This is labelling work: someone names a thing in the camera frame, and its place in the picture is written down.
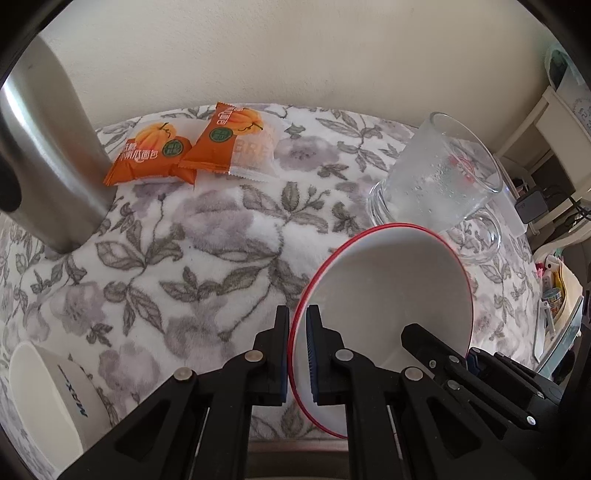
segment white wall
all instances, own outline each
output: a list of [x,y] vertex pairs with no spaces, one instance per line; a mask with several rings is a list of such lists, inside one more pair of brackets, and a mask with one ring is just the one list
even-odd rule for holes
[[431,111],[491,147],[546,84],[517,0],[74,0],[43,32],[95,126],[217,100]]

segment glass cup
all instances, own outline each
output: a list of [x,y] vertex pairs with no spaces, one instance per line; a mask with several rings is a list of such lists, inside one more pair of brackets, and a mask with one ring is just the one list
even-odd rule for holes
[[485,205],[503,182],[492,154],[467,127],[433,112],[404,148],[388,177],[368,197],[374,225],[405,222],[444,232],[476,219],[486,229],[488,247],[459,252],[468,263],[490,261],[501,247],[501,228]]

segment floral tablecloth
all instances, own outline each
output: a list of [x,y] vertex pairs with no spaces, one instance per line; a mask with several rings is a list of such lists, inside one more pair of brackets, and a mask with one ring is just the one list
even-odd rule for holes
[[[368,228],[365,198],[414,129],[335,109],[255,105],[285,122],[275,150],[281,181],[255,183],[199,174],[183,183],[119,187],[98,231],[59,255],[0,219],[0,423],[39,478],[55,478],[11,401],[8,365],[31,339],[77,362],[115,425],[176,368],[219,368],[270,328],[278,304],[293,312],[330,253]],[[213,106],[148,115],[202,118]],[[98,130],[111,158],[135,118]],[[475,305],[472,343],[532,366],[539,287],[526,238],[503,219],[500,253],[468,265]],[[464,222],[448,232],[457,248],[484,240]],[[326,437],[299,411],[254,410],[253,439]]]

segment orange snack wrapper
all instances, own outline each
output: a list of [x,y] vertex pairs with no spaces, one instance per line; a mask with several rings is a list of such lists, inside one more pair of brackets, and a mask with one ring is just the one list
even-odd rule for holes
[[273,152],[284,128],[270,113],[218,102],[209,125],[179,166],[250,180],[277,178]]
[[116,185],[152,177],[177,177],[195,184],[195,169],[179,166],[207,125],[205,120],[173,118],[143,122],[131,131],[103,183]]

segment pumpkin illustration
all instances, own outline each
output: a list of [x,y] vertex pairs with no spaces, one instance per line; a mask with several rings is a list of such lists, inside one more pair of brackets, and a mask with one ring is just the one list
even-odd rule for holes
[[177,130],[168,122],[152,124],[136,134],[136,148],[138,150],[160,150],[167,141],[176,135]]
[[232,129],[234,135],[247,135],[260,132],[263,128],[263,121],[259,112],[244,108],[240,111],[234,110],[226,126]]

